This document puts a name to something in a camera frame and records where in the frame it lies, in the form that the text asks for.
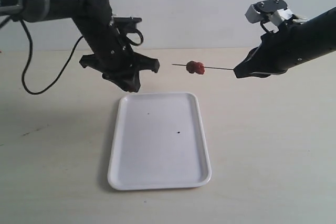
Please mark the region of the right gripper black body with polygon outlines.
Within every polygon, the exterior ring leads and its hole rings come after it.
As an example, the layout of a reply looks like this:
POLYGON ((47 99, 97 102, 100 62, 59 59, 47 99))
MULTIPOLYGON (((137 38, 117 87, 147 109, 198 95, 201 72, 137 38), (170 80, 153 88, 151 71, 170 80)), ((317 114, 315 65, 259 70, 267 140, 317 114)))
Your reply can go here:
POLYGON ((253 58, 253 72, 279 75, 299 65, 299 57, 295 55, 295 41, 298 24, 284 24, 276 33, 264 34, 261 44, 253 58))

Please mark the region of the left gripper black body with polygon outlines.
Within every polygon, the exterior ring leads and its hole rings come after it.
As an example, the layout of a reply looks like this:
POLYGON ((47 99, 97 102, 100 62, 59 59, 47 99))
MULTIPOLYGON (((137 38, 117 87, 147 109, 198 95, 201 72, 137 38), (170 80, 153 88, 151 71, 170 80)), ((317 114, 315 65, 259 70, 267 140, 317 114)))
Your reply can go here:
POLYGON ((127 74, 134 73, 136 71, 151 70, 154 73, 158 73, 160 68, 160 63, 158 59, 150 58, 134 52, 135 59, 132 63, 127 63, 125 67, 122 67, 121 70, 108 70, 104 67, 98 60, 98 58, 92 55, 84 55, 80 59, 79 63, 83 68, 89 67, 98 72, 107 73, 109 75, 119 77, 124 80, 124 77, 127 74))

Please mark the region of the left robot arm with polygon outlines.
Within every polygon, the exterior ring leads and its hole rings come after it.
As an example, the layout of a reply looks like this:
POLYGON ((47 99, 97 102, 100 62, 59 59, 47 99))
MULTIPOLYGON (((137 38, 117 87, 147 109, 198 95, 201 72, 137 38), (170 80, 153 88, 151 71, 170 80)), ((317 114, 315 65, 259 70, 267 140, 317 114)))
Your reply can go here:
POLYGON ((72 19, 92 54, 80 65, 102 73, 102 77, 125 92, 138 92, 142 70, 158 72, 160 63, 133 50, 128 34, 139 34, 140 17, 115 17, 109 0, 1 0, 2 26, 9 21, 27 23, 72 19))

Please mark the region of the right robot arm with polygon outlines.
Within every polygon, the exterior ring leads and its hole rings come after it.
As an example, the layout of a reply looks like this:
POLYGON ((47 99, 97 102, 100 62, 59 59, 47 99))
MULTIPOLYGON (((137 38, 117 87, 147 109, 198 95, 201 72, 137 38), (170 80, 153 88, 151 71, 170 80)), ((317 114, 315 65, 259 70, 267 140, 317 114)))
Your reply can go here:
MULTIPOLYGON (((238 79, 283 74, 292 67, 335 51, 335 9, 306 20, 288 8, 257 3, 249 7, 245 16, 252 24, 263 26, 271 22, 278 31, 267 30, 261 36, 261 44, 233 69, 238 79)), ((109 26, 105 32, 107 38, 100 39, 103 43, 100 48, 104 50, 100 58, 107 59, 103 64, 103 78, 126 92, 138 92, 139 72, 158 72, 159 61, 134 52, 125 33, 116 26, 109 26)))

